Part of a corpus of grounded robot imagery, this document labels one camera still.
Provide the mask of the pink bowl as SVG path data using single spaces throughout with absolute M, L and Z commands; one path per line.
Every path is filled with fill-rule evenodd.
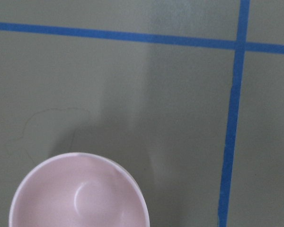
M 148 227 L 141 189 L 118 163 L 65 153 L 38 164 L 11 203 L 11 227 Z

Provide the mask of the brown paper table cover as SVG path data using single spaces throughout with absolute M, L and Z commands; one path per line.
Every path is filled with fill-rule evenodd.
M 153 227 L 284 227 L 284 0 L 0 0 L 0 227 L 67 152 Z

